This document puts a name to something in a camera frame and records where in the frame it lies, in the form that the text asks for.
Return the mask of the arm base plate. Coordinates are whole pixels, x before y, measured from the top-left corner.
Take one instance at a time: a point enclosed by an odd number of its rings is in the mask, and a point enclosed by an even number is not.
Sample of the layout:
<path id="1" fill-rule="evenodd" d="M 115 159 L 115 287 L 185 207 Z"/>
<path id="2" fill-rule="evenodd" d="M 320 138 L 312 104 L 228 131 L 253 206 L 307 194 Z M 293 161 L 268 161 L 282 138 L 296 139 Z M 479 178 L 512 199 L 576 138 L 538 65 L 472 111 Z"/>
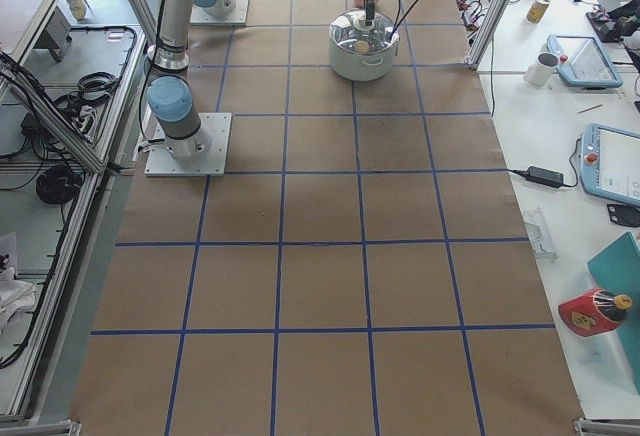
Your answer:
<path id="1" fill-rule="evenodd" d="M 245 26 L 250 0 L 194 0 L 191 25 Z"/>
<path id="2" fill-rule="evenodd" d="M 166 138 L 160 124 L 149 147 L 144 173 L 150 177 L 223 176 L 232 123 L 231 113 L 200 113 L 201 126 L 184 140 Z"/>

